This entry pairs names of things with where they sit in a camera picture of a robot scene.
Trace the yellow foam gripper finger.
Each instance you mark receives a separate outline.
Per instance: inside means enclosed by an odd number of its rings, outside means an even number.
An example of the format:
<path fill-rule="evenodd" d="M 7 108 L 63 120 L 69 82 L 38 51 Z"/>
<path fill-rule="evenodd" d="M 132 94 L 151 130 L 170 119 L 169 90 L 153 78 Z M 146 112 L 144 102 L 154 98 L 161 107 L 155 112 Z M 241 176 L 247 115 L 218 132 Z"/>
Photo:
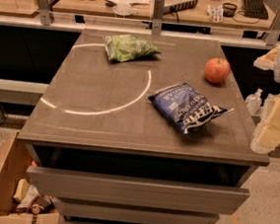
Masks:
<path fill-rule="evenodd" d="M 250 148 L 255 153 L 267 154 L 280 145 L 280 93 L 269 94 L 262 107 Z"/>

